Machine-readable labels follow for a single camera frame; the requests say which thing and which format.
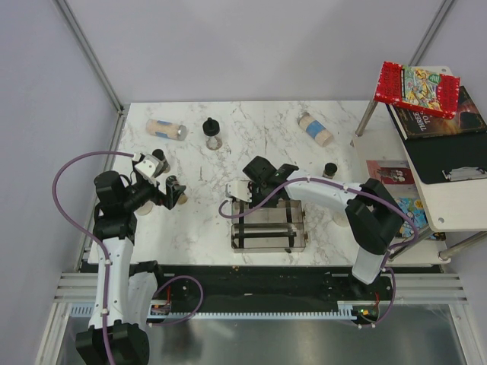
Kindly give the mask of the clear three-slot organizer tray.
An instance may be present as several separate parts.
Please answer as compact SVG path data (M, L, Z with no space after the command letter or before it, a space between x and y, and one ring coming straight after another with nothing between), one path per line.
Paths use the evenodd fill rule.
M253 213L246 202L234 202L232 214L244 217L231 220L231 248L236 253L302 252L308 235L300 201L280 201L275 208L260 208Z

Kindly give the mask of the black knob-lid glass jar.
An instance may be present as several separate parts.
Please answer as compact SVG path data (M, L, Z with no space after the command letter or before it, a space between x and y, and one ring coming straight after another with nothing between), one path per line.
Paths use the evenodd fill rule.
M219 122L208 117L202 124L202 130L206 138L206 147L211 151L216 151L222 146Z

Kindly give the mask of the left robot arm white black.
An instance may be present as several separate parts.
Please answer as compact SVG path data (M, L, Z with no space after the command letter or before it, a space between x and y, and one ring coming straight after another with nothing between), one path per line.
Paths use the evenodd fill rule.
M75 348L86 364L147 364L150 345L145 331L151 299L161 298L167 281L156 262L130 271L135 246L136 211L146 203L172 209L185 191L175 176L159 189L156 179L136 175L124 185L116 171L94 180L99 202L93 235L99 255L97 293L88 329L75 337Z

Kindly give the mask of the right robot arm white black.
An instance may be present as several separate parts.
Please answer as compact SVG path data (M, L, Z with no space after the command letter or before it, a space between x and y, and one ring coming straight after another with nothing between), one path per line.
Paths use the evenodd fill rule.
M250 180L252 208L270 208L279 201L310 202L343 216L358 244L349 279L350 294L360 300L376 290L375 279L383 271L393 249L390 245L404 224L412 219L376 179L345 183L311 176L291 164L274 167L266 158L254 157L244 168Z

